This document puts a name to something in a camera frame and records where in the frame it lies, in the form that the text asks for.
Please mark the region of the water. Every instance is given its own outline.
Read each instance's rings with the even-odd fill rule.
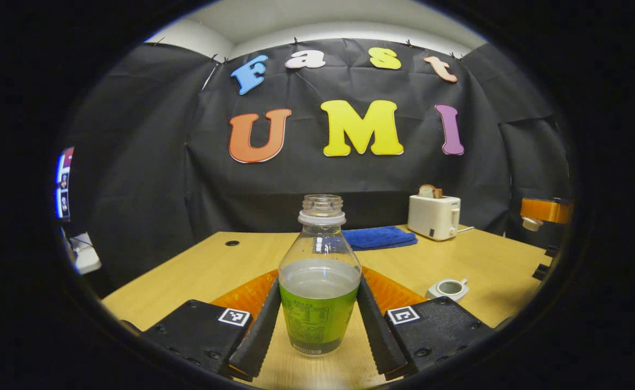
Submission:
[[[281,269],[281,304],[291,345],[308,355],[337,349],[359,282],[358,269],[335,260],[305,259]]]

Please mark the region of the green bottle label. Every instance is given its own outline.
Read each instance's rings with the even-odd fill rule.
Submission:
[[[293,346],[309,354],[337,348],[347,331],[358,290],[357,286],[342,296],[313,299],[291,294],[280,284],[281,305]]]

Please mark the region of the white toaster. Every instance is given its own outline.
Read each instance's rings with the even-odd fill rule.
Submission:
[[[455,197],[434,199],[412,195],[409,197],[407,227],[436,241],[452,238],[459,230],[461,204],[462,201]]]

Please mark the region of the wooden table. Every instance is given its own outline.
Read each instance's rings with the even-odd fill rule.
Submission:
[[[404,225],[398,226],[409,232]],[[102,303],[118,319],[146,330],[188,299],[211,302],[221,294],[276,269],[297,233],[218,232],[121,287]],[[355,252],[362,265],[422,296],[441,279],[468,279],[459,304],[495,327],[532,298],[539,282],[531,276],[548,265],[545,250],[467,230],[444,242],[417,236],[418,244]],[[237,246],[226,246],[231,240]],[[283,311],[258,378],[261,388],[367,388],[384,383],[378,375],[357,308],[342,346],[325,358],[303,357],[288,342]]]

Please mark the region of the screen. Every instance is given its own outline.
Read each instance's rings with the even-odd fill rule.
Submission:
[[[69,167],[72,164],[74,147],[62,151],[57,161],[55,176],[55,214],[58,219],[69,220]]]

